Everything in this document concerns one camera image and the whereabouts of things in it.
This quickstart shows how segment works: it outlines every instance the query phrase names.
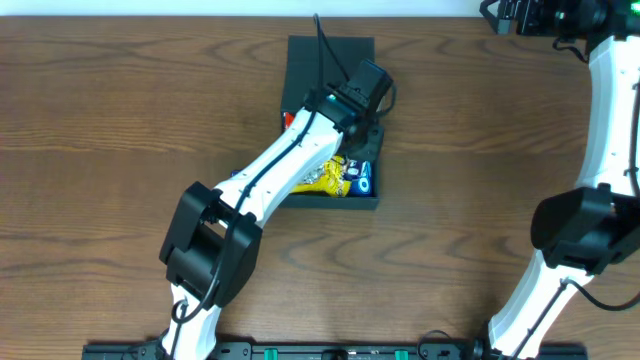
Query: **wood grain surface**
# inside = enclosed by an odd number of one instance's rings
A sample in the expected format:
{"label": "wood grain surface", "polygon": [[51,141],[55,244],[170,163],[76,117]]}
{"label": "wood grain surface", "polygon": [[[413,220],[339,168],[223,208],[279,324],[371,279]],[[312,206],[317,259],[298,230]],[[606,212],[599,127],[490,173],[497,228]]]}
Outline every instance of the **wood grain surface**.
{"label": "wood grain surface", "polygon": [[[280,209],[219,334],[412,343],[472,337],[532,254],[539,201],[573,187],[590,78],[550,39],[481,19],[325,19],[375,36],[398,85],[375,212]],[[278,136],[294,18],[0,18],[0,358],[79,359],[169,324],[158,252],[193,181],[214,186]],[[619,303],[632,256],[589,285]],[[547,340],[632,359],[640,310],[576,296]]]}

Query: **black cable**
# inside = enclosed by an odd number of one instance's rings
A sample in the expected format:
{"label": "black cable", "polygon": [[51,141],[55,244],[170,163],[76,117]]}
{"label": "black cable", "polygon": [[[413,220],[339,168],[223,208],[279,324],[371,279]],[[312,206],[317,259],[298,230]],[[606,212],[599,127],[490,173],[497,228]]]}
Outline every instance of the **black cable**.
{"label": "black cable", "polygon": [[329,51],[329,55],[331,55],[331,57],[333,58],[333,61],[336,63],[336,65],[338,65],[338,68],[340,68],[340,72],[342,72],[342,76],[344,76],[345,80],[349,81],[349,73],[347,73],[347,70],[345,70],[340,60],[338,60],[336,53],[333,52],[331,45],[329,45],[329,40],[327,39],[327,36],[324,34],[324,30],[322,29],[322,24],[320,23],[320,18],[318,17],[318,14],[313,15],[313,19],[316,21],[316,25],[318,27],[318,33],[319,33],[318,36],[322,37],[322,42],[324,42],[324,46]]}
{"label": "black cable", "polygon": [[428,339],[429,339],[429,337],[431,337],[431,335],[433,335],[433,334],[440,334],[440,335],[442,335],[442,336],[446,337],[447,339],[451,340],[451,342],[452,342],[453,346],[457,347],[457,348],[458,348],[458,350],[460,350],[460,351],[462,351],[462,350],[463,350],[460,346],[458,346],[457,344],[454,344],[454,343],[453,343],[453,338],[452,338],[451,336],[449,336],[449,334],[447,334],[446,332],[444,332],[444,331],[442,331],[442,330],[437,330],[437,329],[436,329],[436,330],[431,330],[431,331],[427,331],[427,333],[426,333],[426,334],[424,334],[424,335],[422,335],[422,337],[420,338],[420,340],[418,340],[418,345],[417,345],[417,347],[416,347],[416,352],[418,353],[418,356],[419,356],[422,360],[427,360],[427,357],[422,355],[422,352],[420,351],[420,347],[422,347],[422,345],[426,343],[426,341],[425,341],[425,340],[428,340]]}
{"label": "black cable", "polygon": [[636,197],[640,197],[640,185],[638,185],[638,165],[637,165],[637,151],[638,151],[638,126],[640,118],[640,85],[633,85],[633,89],[636,91],[636,99],[633,104],[633,118],[631,119],[631,145],[629,146],[629,169],[625,171],[625,175],[628,173],[631,179],[631,187],[633,187],[633,193]]}
{"label": "black cable", "polygon": [[171,308],[171,320],[173,320],[178,325],[185,324],[185,323],[193,320],[193,318],[195,318],[196,315],[198,315],[198,313],[204,307],[204,304],[208,304],[213,300],[213,297],[216,294],[215,290],[218,288],[218,284],[220,283],[218,281],[218,274],[220,273],[219,270],[220,269],[216,269],[216,272],[213,274],[213,280],[211,280],[211,285],[209,285],[209,289],[207,290],[207,292],[205,293],[204,297],[202,298],[202,301],[200,301],[200,303],[198,303],[198,306],[196,306],[196,308],[193,309],[193,311],[189,315],[184,316],[184,314],[183,314],[182,317],[178,317],[178,307],[183,305],[183,303],[186,302],[186,300],[178,301]]}
{"label": "black cable", "polygon": [[565,279],[564,283],[575,286],[576,289],[578,289],[578,291],[580,291],[580,293],[585,298],[587,298],[587,300],[589,300],[589,302],[591,302],[593,305],[597,306],[598,308],[600,308],[602,310],[606,310],[606,311],[624,311],[624,310],[631,309],[632,307],[634,307],[634,306],[638,305],[638,303],[640,303],[640,292],[638,294],[636,294],[636,296],[634,296],[631,300],[627,301],[624,304],[607,305],[607,304],[604,304],[604,303],[598,301],[596,298],[594,298],[593,295],[589,294],[589,292],[587,290],[585,290],[585,288],[580,286],[580,284],[578,284],[577,282],[575,282],[575,281],[573,281],[571,279]]}
{"label": "black cable", "polygon": [[[187,304],[186,300],[180,300],[178,301],[176,304],[182,303],[182,315],[180,315],[182,318],[184,318],[184,315],[187,313],[187,307],[189,306],[189,304]],[[178,345],[178,337],[180,336],[180,330],[182,329],[182,323],[178,323],[178,326],[176,327],[176,334],[173,336],[173,344],[171,344],[171,351],[169,352],[169,359],[173,360],[173,355],[176,351],[176,345]]]}
{"label": "black cable", "polygon": [[585,64],[589,63],[589,60],[582,55],[582,53],[580,52],[580,50],[578,50],[575,46],[564,46],[564,47],[558,47],[558,44],[560,44],[561,42],[567,42],[568,40],[565,38],[557,38],[553,41],[553,49],[556,51],[563,51],[563,50],[569,50],[573,53],[573,55],[575,55],[580,61],[582,61]]}

